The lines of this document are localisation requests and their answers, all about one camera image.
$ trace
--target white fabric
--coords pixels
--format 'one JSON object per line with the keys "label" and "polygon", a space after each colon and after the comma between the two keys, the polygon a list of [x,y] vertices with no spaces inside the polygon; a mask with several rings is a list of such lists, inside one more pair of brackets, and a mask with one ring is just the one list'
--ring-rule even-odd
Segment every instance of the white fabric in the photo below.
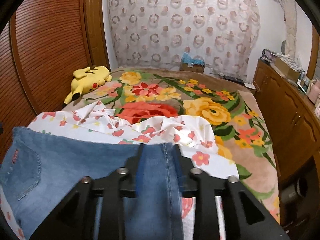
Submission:
{"label": "white fabric", "polygon": [[[100,102],[87,105],[76,111],[61,111],[39,114],[28,126],[30,129],[64,136],[72,139],[111,144],[159,144],[175,143],[179,139],[182,155],[194,160],[194,165],[218,178],[234,175],[239,177],[233,161],[217,154],[218,147],[210,124],[202,117],[182,115],[178,117],[151,117],[131,125],[127,120],[114,117],[114,109],[106,109]],[[209,155],[208,162],[196,163],[197,155]],[[216,197],[221,240],[225,239],[225,228],[221,198]],[[0,207],[12,230],[19,236],[22,230],[17,225],[12,210],[0,186]],[[182,222],[184,239],[192,240],[195,199],[182,200]]]}
{"label": "white fabric", "polygon": [[255,0],[108,0],[119,65],[172,69],[188,52],[218,73],[246,77],[260,30]]}

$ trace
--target metal bolt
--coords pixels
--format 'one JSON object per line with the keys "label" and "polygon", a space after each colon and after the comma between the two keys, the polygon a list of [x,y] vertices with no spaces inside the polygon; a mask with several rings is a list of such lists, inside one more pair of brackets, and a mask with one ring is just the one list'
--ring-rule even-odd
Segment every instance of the metal bolt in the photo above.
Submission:
{"label": "metal bolt", "polygon": [[91,182],[91,178],[89,176],[84,176],[81,180],[82,183],[90,183]]}
{"label": "metal bolt", "polygon": [[128,173],[128,169],[127,168],[119,168],[119,169],[117,169],[117,172],[119,173],[119,174],[127,174]]}
{"label": "metal bolt", "polygon": [[192,169],[190,170],[190,172],[191,172],[192,174],[197,175],[197,174],[202,173],[202,170],[199,169],[199,168],[192,168]]}
{"label": "metal bolt", "polygon": [[236,176],[229,176],[228,181],[231,183],[235,183],[235,182],[238,182],[239,179]]}

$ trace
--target floral blanket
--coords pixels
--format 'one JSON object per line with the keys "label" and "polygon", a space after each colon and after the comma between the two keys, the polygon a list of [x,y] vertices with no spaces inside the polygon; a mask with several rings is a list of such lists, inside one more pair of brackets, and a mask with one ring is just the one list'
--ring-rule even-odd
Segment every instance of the floral blanket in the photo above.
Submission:
{"label": "floral blanket", "polygon": [[152,116],[201,116],[214,138],[201,141],[236,163],[241,182],[280,222],[278,181],[270,136],[253,95],[245,87],[193,72],[118,68],[111,82],[65,110],[100,100],[131,124]]}

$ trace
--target pikachu plush toy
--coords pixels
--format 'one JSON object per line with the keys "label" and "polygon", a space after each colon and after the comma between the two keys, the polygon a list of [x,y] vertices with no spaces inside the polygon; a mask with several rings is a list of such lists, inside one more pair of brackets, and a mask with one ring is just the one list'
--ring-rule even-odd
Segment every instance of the pikachu plush toy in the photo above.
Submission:
{"label": "pikachu plush toy", "polygon": [[89,93],[97,89],[98,86],[104,85],[105,82],[112,80],[110,71],[104,66],[78,69],[74,71],[73,76],[75,78],[71,82],[71,92],[64,100],[63,107],[78,99],[81,95]]}

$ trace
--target blue jeans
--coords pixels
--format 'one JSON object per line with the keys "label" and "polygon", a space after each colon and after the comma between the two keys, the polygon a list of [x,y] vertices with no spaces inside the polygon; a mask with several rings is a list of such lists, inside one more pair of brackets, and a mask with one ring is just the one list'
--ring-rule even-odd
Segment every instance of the blue jeans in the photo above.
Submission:
{"label": "blue jeans", "polygon": [[[0,183],[26,239],[83,176],[108,176],[136,155],[138,148],[14,128]],[[139,195],[124,200],[127,239],[183,239],[175,154],[172,144],[143,147],[137,173]]]}

